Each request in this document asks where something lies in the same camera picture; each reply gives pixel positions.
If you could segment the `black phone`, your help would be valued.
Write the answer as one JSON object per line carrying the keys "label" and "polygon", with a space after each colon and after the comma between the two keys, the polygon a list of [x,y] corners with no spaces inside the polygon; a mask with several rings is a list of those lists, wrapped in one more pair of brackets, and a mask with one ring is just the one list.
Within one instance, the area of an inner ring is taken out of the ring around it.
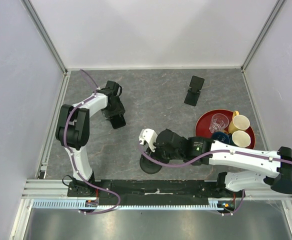
{"label": "black phone", "polygon": [[117,114],[109,117],[113,129],[119,129],[126,126],[126,120],[123,114]]}

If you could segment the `round base phone stand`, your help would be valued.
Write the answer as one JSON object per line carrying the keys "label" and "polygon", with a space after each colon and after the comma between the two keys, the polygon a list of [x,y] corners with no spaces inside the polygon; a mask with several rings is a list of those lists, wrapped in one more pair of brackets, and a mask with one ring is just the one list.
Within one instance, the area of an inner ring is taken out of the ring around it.
{"label": "round base phone stand", "polygon": [[[152,152],[149,147],[146,149],[145,153],[154,160],[160,161],[160,155],[158,153]],[[161,165],[148,160],[143,154],[140,157],[139,165],[145,173],[150,175],[156,174],[162,169]]]}

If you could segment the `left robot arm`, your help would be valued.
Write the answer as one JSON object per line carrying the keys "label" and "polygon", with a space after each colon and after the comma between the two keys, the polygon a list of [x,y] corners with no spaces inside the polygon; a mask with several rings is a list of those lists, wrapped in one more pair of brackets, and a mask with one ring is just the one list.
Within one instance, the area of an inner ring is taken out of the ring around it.
{"label": "left robot arm", "polygon": [[120,100],[122,91],[117,82],[109,80],[104,88],[98,88],[88,98],[61,106],[55,137],[65,148],[73,169],[71,182],[66,184],[69,197],[98,195],[86,147],[90,138],[90,118],[101,112],[113,129],[124,127],[126,110]]}

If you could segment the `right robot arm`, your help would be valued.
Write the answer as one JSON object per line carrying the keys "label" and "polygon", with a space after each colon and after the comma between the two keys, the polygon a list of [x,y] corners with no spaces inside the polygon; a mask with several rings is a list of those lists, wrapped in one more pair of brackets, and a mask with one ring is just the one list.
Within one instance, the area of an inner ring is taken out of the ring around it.
{"label": "right robot arm", "polygon": [[172,167],[171,160],[188,165],[229,166],[243,169],[241,173],[224,172],[218,175],[215,191],[221,197],[244,189],[271,190],[292,195],[292,149],[254,150],[200,136],[185,138],[165,129],[156,133],[145,129],[139,136],[148,145],[145,157],[153,166]]}

